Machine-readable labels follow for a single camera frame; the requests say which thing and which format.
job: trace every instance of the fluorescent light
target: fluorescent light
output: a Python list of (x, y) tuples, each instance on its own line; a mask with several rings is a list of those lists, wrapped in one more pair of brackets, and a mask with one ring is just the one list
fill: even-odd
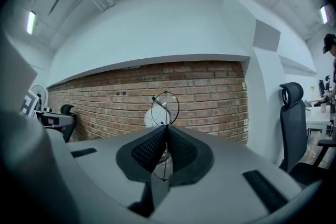
[(322, 15), (322, 19), (323, 19), (323, 23), (327, 23), (328, 22), (328, 17), (327, 17), (327, 10), (326, 7), (321, 7), (320, 9), (321, 15)]
[(30, 35), (33, 33), (34, 21), (35, 21), (35, 13), (30, 12), (29, 18), (28, 18), (28, 24), (27, 24), (27, 32)]

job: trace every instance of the desk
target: desk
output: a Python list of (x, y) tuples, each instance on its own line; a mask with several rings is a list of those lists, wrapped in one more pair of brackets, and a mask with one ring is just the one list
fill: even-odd
[(330, 106), (327, 105), (327, 111), (321, 113), (320, 106), (312, 106), (310, 112), (306, 110), (306, 124), (307, 128), (310, 129), (320, 129), (322, 134), (326, 134), (327, 125), (330, 122)]

